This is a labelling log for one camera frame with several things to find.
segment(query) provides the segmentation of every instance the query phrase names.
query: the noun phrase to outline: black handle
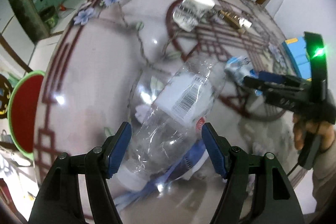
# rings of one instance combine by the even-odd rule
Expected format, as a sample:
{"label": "black handle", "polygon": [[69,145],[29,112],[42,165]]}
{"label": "black handle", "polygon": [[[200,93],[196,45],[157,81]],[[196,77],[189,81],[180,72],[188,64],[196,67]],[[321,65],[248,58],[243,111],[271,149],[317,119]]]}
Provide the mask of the black handle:
{"label": "black handle", "polygon": [[321,139],[321,135],[313,134],[310,132],[306,133],[304,146],[297,160],[298,164],[306,170],[310,170],[311,168],[313,168],[316,156],[320,151]]}

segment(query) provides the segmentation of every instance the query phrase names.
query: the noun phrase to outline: green light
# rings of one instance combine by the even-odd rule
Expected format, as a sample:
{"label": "green light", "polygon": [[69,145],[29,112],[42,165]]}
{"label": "green light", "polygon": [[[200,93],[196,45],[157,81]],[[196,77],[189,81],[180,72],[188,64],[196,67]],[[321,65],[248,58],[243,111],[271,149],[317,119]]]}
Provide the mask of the green light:
{"label": "green light", "polygon": [[324,48],[317,48],[313,58],[317,56],[322,56],[322,55],[324,55]]}

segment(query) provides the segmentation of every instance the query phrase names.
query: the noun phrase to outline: red logo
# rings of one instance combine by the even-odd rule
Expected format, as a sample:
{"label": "red logo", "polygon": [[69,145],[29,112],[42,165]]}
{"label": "red logo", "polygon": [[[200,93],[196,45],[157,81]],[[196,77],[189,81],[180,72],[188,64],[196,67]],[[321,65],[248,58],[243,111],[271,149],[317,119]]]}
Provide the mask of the red logo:
{"label": "red logo", "polygon": [[201,117],[198,122],[196,123],[196,129],[201,130],[202,126],[205,124],[205,119]]}

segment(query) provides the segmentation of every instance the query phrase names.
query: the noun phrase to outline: person's hand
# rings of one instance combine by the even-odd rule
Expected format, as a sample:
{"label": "person's hand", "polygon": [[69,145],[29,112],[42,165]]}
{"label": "person's hand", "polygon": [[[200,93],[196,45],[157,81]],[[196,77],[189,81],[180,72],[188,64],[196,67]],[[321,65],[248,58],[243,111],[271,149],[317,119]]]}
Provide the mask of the person's hand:
{"label": "person's hand", "polygon": [[[302,117],[299,115],[296,115],[296,114],[293,115],[294,142],[295,142],[295,148],[297,150],[301,150],[303,148],[304,141],[305,141],[303,132],[302,132],[303,124],[301,122],[301,118]],[[314,134],[319,134],[322,136],[321,146],[320,146],[321,151],[328,150],[335,140],[335,131],[331,123],[328,123],[326,121],[321,122],[319,132],[316,132],[317,127],[319,126],[318,122],[307,121],[304,126],[307,131],[314,133]]]}

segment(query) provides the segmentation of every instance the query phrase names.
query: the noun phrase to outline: screw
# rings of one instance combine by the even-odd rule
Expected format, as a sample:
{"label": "screw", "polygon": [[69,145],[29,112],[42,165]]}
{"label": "screw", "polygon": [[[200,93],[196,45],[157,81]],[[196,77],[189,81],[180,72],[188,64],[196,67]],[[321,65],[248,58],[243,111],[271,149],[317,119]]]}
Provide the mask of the screw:
{"label": "screw", "polygon": [[232,147],[232,151],[233,152],[239,152],[240,151],[240,148],[238,146],[233,146]]}
{"label": "screw", "polygon": [[273,153],[266,153],[266,157],[268,158],[268,159],[270,159],[270,160],[272,160],[272,159],[274,159],[274,155],[273,155]]}
{"label": "screw", "polygon": [[67,153],[62,152],[58,157],[62,160],[62,159],[65,159],[67,155],[68,155]]}
{"label": "screw", "polygon": [[102,152],[102,150],[103,150],[103,149],[102,149],[100,146],[96,146],[96,147],[93,149],[93,153],[98,154],[98,153]]}

